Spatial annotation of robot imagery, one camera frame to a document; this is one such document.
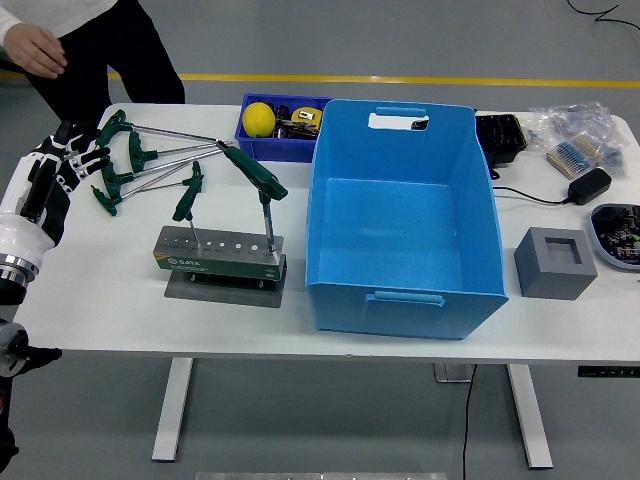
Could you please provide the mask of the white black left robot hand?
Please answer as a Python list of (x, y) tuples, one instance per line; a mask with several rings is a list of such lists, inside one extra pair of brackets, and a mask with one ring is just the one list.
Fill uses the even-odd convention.
[(1, 201), (3, 254), (31, 260), (59, 244), (71, 194), (108, 164), (100, 135), (89, 123), (64, 121), (19, 160)]

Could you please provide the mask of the person's right hand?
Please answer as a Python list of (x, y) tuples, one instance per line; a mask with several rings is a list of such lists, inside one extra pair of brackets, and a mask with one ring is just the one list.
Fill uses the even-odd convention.
[(62, 44), (45, 28), (25, 23), (13, 25), (5, 34), (3, 46), (27, 73), (55, 79), (65, 72), (67, 61)]

